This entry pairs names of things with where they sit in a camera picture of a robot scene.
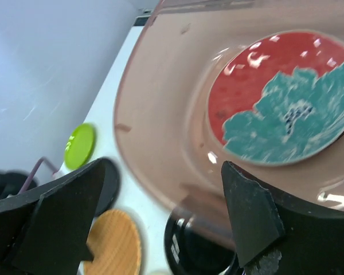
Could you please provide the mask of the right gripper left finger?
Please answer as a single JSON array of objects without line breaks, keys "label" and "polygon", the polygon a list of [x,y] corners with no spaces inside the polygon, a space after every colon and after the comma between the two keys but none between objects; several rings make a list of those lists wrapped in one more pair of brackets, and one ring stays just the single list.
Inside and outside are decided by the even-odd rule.
[{"label": "right gripper left finger", "polygon": [[0,274],[76,274],[104,184],[98,159],[0,200]]}]

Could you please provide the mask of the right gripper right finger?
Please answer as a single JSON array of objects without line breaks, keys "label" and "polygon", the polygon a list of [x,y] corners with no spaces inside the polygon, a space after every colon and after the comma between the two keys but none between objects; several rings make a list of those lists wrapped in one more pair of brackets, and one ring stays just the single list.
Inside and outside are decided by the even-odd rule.
[{"label": "right gripper right finger", "polygon": [[344,274],[344,211],[221,167],[236,254],[246,274]]}]

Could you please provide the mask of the woven bamboo plate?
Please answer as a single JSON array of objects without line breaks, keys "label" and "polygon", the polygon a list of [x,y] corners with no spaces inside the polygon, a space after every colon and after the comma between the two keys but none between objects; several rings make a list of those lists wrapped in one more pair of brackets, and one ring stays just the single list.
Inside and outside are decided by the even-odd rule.
[{"label": "woven bamboo plate", "polygon": [[135,275],[140,272],[142,248],[135,222],[124,211],[100,215],[88,234],[92,261],[84,261],[86,275]]}]

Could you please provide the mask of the red teal floral plate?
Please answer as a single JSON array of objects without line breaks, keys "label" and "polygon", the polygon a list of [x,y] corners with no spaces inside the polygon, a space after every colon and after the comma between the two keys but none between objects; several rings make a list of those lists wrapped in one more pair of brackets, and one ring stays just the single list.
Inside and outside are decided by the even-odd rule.
[{"label": "red teal floral plate", "polygon": [[264,37],[222,68],[207,109],[215,139],[243,161],[308,159],[344,133],[344,42],[306,30]]}]

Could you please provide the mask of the cream plate with black patch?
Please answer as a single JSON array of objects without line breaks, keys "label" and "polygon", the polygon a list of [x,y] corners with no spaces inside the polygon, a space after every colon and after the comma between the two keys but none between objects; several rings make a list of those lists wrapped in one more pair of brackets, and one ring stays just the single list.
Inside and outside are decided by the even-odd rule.
[{"label": "cream plate with black patch", "polygon": [[171,273],[168,270],[154,270],[148,275],[171,275]]}]

